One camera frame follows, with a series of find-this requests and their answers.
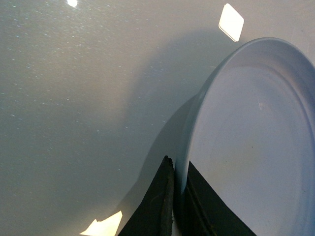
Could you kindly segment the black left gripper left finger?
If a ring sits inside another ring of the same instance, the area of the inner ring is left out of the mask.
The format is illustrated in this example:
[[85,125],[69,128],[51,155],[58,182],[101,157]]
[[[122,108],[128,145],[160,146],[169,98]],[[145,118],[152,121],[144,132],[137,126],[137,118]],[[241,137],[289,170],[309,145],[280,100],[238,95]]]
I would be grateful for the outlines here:
[[173,223],[174,168],[165,156],[143,200],[120,236],[170,236]]

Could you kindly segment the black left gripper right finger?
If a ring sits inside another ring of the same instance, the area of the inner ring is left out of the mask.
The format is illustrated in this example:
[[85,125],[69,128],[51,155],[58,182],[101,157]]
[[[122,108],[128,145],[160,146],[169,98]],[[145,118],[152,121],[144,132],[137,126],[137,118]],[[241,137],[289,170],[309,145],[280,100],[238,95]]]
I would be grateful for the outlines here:
[[189,163],[184,200],[184,236],[253,236],[255,233],[223,202]]

